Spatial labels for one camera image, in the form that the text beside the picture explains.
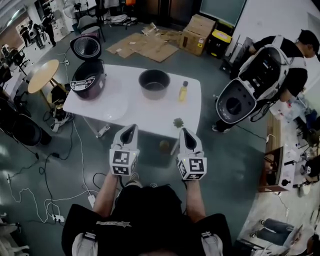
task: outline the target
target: plastic bottle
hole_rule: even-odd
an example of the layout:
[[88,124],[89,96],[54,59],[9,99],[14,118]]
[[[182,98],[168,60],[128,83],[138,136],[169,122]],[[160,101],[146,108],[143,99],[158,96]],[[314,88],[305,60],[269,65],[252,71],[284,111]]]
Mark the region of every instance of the plastic bottle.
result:
[[180,88],[180,92],[179,92],[179,101],[180,102],[184,102],[187,97],[187,86],[188,86],[188,82],[184,81],[183,86]]

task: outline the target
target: maroon rice cooker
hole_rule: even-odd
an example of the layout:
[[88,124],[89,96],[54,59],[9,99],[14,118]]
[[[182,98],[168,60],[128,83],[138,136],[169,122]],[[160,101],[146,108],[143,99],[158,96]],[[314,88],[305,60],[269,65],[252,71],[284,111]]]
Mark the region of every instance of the maroon rice cooker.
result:
[[82,100],[95,99],[104,89],[106,76],[105,64],[101,55],[101,45],[97,34],[82,34],[70,42],[73,53],[83,60],[75,71],[71,89]]

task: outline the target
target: small plant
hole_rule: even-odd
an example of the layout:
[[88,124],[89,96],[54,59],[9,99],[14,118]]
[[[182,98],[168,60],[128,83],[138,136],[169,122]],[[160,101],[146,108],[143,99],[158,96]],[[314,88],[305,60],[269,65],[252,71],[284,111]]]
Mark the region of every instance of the small plant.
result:
[[174,124],[175,127],[181,128],[181,127],[184,126],[184,121],[182,121],[181,118],[176,118],[176,119],[173,120],[173,124]]

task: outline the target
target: green floor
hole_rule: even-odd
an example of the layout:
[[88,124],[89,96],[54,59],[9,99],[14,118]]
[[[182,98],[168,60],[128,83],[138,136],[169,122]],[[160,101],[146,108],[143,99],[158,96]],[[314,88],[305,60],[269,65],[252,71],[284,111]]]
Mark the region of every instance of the green floor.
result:
[[[102,45],[102,49],[106,49],[118,40],[134,32],[139,32],[141,29],[142,25],[129,27],[127,30],[124,27],[105,26],[106,43]],[[65,52],[73,37],[74,35],[71,34],[60,41],[40,60],[40,63],[52,59],[59,59],[62,62],[64,56],[57,55],[57,53]],[[67,59],[70,62],[70,66],[68,66],[70,81],[81,61],[74,56],[71,50],[67,53]],[[197,135],[202,140],[208,162],[207,175],[200,182],[202,196],[207,215],[224,214],[232,239],[235,240],[246,221],[257,191],[266,142],[239,127],[234,127],[226,134],[217,134],[211,130],[212,123],[218,119],[213,95],[218,95],[229,82],[228,76],[219,70],[221,61],[206,54],[197,57],[183,50],[179,50],[162,63],[157,63],[139,54],[123,59],[106,50],[103,50],[101,59],[106,64],[161,69],[200,81],[202,106]],[[64,65],[60,65],[55,78],[60,82],[67,81]],[[31,189],[37,201],[39,214],[45,219],[44,200],[50,198],[50,195],[46,188],[45,178],[39,174],[38,169],[40,166],[44,166],[44,159],[52,152],[59,153],[61,157],[67,155],[70,148],[72,126],[69,123],[61,129],[60,133],[52,133],[48,125],[42,121],[46,106],[40,96],[29,95],[27,100],[32,118],[49,132],[53,139],[49,146],[32,148],[33,151],[39,153],[40,162],[33,168],[24,170],[21,175],[14,177],[11,184],[13,194],[17,199],[19,199],[19,191],[22,188]],[[108,172],[109,148],[119,127],[111,126],[111,130],[103,138],[96,139],[82,117],[76,116],[75,124],[84,146],[85,180],[90,189],[97,190],[92,183],[93,175],[97,172]],[[265,119],[257,123],[250,123],[246,120],[240,125],[259,136],[266,136]],[[158,185],[171,184],[182,200],[184,208],[185,187],[181,182],[175,158],[159,152],[159,142],[162,139],[163,137],[151,133],[139,132],[140,158],[136,171],[139,172],[141,182],[144,185],[149,185],[152,182],[158,183]],[[47,164],[47,180],[54,199],[71,198],[84,191],[82,188],[81,147],[75,132],[72,135],[72,142],[73,148],[66,161],[51,158]],[[63,227],[59,224],[49,225],[30,221],[39,221],[32,195],[28,191],[24,191],[22,203],[15,203],[6,181],[6,173],[12,175],[34,161],[35,157],[24,147],[0,133],[0,212],[8,213],[10,221],[21,223],[20,236],[23,242],[30,246],[31,255],[63,255],[61,248]],[[95,182],[101,185],[103,177],[97,175]],[[85,194],[72,200],[59,201],[57,204],[60,207],[60,213],[65,217],[67,217],[72,204],[80,204],[90,208]]]

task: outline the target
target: round wooden table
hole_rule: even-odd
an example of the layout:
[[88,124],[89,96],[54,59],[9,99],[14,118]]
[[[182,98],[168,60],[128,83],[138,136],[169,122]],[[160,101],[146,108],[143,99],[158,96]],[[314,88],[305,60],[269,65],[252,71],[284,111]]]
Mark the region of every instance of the round wooden table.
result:
[[45,87],[47,83],[50,83],[52,87],[59,86],[65,93],[68,93],[66,89],[53,78],[58,70],[58,67],[59,60],[52,59],[48,61],[34,73],[28,85],[28,92],[30,94],[40,92],[49,108],[51,108],[51,106],[42,91],[42,88]]

